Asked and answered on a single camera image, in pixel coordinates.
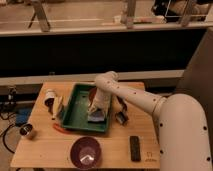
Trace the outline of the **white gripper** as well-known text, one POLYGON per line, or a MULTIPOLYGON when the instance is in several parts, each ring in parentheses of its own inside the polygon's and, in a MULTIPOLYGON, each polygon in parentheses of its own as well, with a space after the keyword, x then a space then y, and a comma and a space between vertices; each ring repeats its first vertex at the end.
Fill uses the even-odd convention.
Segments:
POLYGON ((111 103, 111 94, 100 89, 97 89, 96 95, 92 102, 89 103, 89 114, 100 109, 105 116, 108 115, 108 111, 111 103))

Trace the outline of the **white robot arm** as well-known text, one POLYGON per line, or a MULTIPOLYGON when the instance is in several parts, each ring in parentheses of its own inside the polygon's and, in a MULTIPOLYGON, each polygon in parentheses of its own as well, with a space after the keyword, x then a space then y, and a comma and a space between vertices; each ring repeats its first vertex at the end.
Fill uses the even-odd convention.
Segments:
POLYGON ((168 98, 120 84, 114 71, 94 79, 97 93, 91 110, 104 109, 113 94, 141 108, 158 120, 160 171, 213 171, 206 114, 187 94, 168 98))

